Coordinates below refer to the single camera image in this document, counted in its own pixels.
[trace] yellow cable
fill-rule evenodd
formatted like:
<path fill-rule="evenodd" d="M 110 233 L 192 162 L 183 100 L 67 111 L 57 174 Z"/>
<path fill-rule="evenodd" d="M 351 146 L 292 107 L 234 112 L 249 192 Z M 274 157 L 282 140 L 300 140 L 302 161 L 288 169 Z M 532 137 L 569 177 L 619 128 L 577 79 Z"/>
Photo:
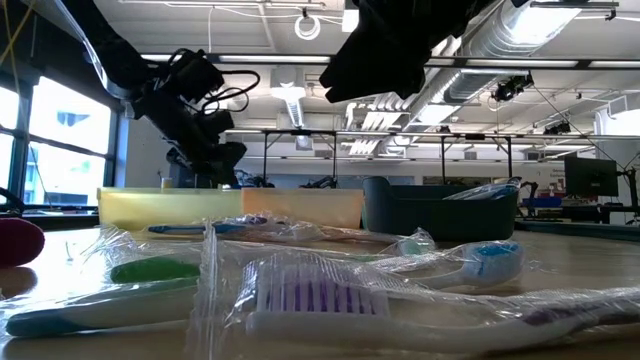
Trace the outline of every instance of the yellow cable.
<path fill-rule="evenodd" d="M 4 3 L 4 22 L 7 25 L 7 40 L 9 45 L 7 46 L 9 53 L 11 54 L 11 70 L 13 70 L 13 81 L 16 85 L 16 93 L 20 96 L 20 80 L 18 80 L 18 70 L 16 69 L 16 57 L 13 52 L 13 44 L 11 44 L 11 24 L 9 23 L 9 9 L 7 8 L 7 0 L 2 1 Z"/>
<path fill-rule="evenodd" d="M 18 35 L 20 35 L 20 32 L 22 31 L 24 24 L 27 23 L 27 19 L 29 18 L 29 15 L 31 15 L 31 11 L 33 11 L 33 5 L 36 3 L 36 1 L 37 0 L 31 0 L 31 3 L 29 4 L 29 8 L 27 9 L 27 13 L 24 14 L 24 17 L 22 17 L 20 24 L 18 24 L 18 27 L 16 28 L 16 32 L 13 34 L 13 36 L 9 40 L 9 44 L 7 45 L 7 48 L 2 52 L 2 55 L 0 55 L 0 66 L 2 66 L 2 63 L 4 63 L 4 59 L 9 54 L 9 51 L 13 50 L 13 44 L 15 44 L 16 39 L 18 38 Z M 7 0 L 3 0 L 2 3 L 4 5 L 4 11 L 5 13 L 7 13 L 7 16 L 8 16 L 9 10 L 7 9 Z"/>

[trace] window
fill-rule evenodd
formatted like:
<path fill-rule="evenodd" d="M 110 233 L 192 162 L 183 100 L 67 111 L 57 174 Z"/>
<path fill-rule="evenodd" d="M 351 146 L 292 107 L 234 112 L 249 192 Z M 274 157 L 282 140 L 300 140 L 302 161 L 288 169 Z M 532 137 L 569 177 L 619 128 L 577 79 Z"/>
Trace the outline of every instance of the window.
<path fill-rule="evenodd" d="M 45 77 L 33 88 L 29 133 L 107 154 L 111 109 Z M 26 204 L 95 206 L 104 185 L 105 158 L 76 148 L 28 144 L 23 200 Z"/>
<path fill-rule="evenodd" d="M 106 154 L 110 120 L 108 107 L 45 77 L 33 88 L 32 135 Z"/>
<path fill-rule="evenodd" d="M 11 170 L 11 155 L 13 153 L 13 138 L 9 135 L 0 134 L 0 187 L 9 187 L 9 171 Z M 4 204 L 6 199 L 0 196 L 0 204 Z"/>
<path fill-rule="evenodd" d="M 15 129 L 18 123 L 18 94 L 0 87 L 0 128 Z"/>
<path fill-rule="evenodd" d="M 103 158 L 32 142 L 29 160 L 25 203 L 98 205 L 97 188 L 104 182 Z"/>
<path fill-rule="evenodd" d="M 115 167 L 111 109 L 45 77 L 20 88 L 0 87 L 0 187 L 29 205 L 98 205 Z"/>

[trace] computer monitor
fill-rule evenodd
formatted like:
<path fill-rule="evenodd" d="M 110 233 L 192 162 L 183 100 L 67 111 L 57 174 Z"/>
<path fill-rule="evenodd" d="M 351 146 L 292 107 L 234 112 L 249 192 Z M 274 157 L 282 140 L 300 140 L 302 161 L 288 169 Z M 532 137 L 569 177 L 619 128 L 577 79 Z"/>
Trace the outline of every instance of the computer monitor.
<path fill-rule="evenodd" d="M 617 164 L 612 160 L 564 159 L 567 195 L 618 196 Z"/>

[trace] white toothbrush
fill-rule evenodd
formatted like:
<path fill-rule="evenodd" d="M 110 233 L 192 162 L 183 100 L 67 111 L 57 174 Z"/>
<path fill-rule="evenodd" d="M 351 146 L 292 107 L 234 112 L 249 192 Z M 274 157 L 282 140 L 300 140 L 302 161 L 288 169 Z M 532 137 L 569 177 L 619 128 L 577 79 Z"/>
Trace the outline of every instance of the white toothbrush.
<path fill-rule="evenodd" d="M 280 273 L 274 268 L 258 270 L 256 308 L 246 320 L 247 335 L 261 340 L 482 353 L 537 345 L 598 325 L 640 322 L 637 302 L 625 295 L 538 307 L 492 325 L 424 326 L 394 320 L 386 292 L 337 284 L 329 280 L 324 266 L 306 262 Z"/>
<path fill-rule="evenodd" d="M 429 278 L 413 278 L 432 289 L 460 285 L 487 288 L 516 278 L 524 266 L 524 250 L 514 242 L 469 244 L 463 248 L 463 265 L 458 271 Z"/>
<path fill-rule="evenodd" d="M 407 272 L 436 266 L 446 254 L 402 256 L 370 262 L 369 265 L 387 272 Z M 431 289 L 446 289 L 469 285 L 487 288 L 510 281 L 522 272 L 524 248 L 513 241 L 462 245 L 462 267 L 449 274 L 426 278 L 410 278 Z"/>

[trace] toothbrush handle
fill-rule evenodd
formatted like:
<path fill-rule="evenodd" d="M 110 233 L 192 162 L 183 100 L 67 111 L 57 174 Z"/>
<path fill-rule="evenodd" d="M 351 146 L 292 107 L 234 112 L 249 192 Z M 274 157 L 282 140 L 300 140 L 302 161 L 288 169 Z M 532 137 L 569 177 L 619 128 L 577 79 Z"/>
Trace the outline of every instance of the toothbrush handle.
<path fill-rule="evenodd" d="M 12 336 L 44 337 L 188 319 L 196 289 L 192 286 L 17 314 L 9 318 L 6 330 Z"/>
<path fill-rule="evenodd" d="M 640 311 L 635 306 L 626 309 L 603 307 L 593 314 L 580 313 L 580 310 L 584 311 L 579 307 L 541 309 L 519 319 L 470 327 L 423 326 L 376 315 L 264 311 L 249 315 L 246 332 L 263 340 L 325 346 L 482 353 L 556 340 L 577 330 L 610 323 L 603 321 L 608 317 L 625 318 L 624 323 L 640 322 Z"/>

